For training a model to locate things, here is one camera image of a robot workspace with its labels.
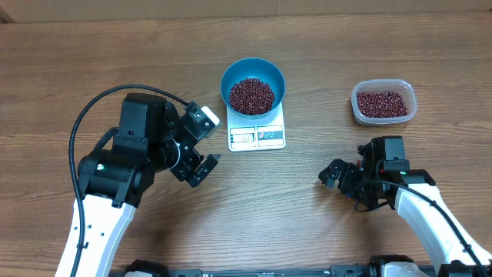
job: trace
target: clear plastic container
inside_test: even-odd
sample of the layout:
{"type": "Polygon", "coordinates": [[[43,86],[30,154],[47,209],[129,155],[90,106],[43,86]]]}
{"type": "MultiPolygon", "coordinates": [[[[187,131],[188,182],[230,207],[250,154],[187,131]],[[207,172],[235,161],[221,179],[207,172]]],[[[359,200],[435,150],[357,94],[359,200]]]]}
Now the clear plastic container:
{"type": "Polygon", "coordinates": [[[362,125],[387,125],[411,120],[417,113],[417,99],[414,88],[401,79],[380,79],[360,82],[352,90],[352,110],[355,121],[362,125]],[[357,94],[361,92],[396,92],[403,97],[408,115],[393,118],[370,118],[361,113],[357,103],[357,94]]]}

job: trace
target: wooden table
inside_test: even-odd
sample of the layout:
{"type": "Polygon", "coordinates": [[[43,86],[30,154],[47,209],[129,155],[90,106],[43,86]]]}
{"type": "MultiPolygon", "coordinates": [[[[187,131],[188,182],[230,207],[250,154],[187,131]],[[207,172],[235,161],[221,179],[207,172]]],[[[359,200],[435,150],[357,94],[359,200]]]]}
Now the wooden table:
{"type": "MultiPolygon", "coordinates": [[[[52,276],[75,199],[68,135],[85,104],[125,83],[166,89],[223,119],[224,70],[257,56],[284,73],[287,147],[231,153],[227,131],[202,141],[221,153],[198,188],[156,176],[113,264],[279,269],[367,262],[407,254],[430,263],[388,208],[357,213],[317,174],[355,162],[358,144],[402,135],[414,169],[437,180],[450,210],[492,251],[492,14],[430,13],[0,25],[0,275],[52,276]],[[403,78],[418,112],[406,125],[354,122],[351,89],[403,78]]],[[[75,160],[118,124],[125,93],[86,116],[75,160]]]]}

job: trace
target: red beans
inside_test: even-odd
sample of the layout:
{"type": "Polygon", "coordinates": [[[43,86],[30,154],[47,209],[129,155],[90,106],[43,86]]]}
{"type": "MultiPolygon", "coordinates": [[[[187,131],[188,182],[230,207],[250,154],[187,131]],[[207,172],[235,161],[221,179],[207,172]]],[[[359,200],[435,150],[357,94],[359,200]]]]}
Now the red beans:
{"type": "Polygon", "coordinates": [[[259,78],[246,78],[231,88],[231,107],[244,115],[261,115],[271,110],[275,94],[259,78]]]}
{"type": "Polygon", "coordinates": [[[357,103],[361,113],[370,118],[393,118],[408,115],[403,98],[396,92],[360,92],[357,103]]]}

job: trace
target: blue bowl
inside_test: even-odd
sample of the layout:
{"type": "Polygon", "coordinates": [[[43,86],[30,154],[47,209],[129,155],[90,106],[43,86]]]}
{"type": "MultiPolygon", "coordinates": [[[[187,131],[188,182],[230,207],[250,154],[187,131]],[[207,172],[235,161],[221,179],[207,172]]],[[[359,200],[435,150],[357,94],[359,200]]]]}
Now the blue bowl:
{"type": "Polygon", "coordinates": [[[282,72],[271,62],[262,58],[244,58],[229,66],[221,81],[221,94],[225,104],[236,115],[246,119],[260,119],[270,115],[282,103],[285,95],[285,79],[282,72]],[[245,115],[235,111],[229,102],[231,88],[246,78],[259,78],[262,82],[270,85],[275,94],[275,101],[271,110],[261,115],[245,115]]]}

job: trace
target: digital kitchen scale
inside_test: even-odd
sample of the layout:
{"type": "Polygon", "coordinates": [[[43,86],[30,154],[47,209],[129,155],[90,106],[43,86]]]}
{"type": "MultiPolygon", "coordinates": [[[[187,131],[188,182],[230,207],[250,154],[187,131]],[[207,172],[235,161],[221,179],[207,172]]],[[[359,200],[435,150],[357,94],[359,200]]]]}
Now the digital kitchen scale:
{"type": "Polygon", "coordinates": [[[232,152],[283,149],[285,124],[282,103],[260,119],[246,119],[227,107],[228,146],[232,152]]]}

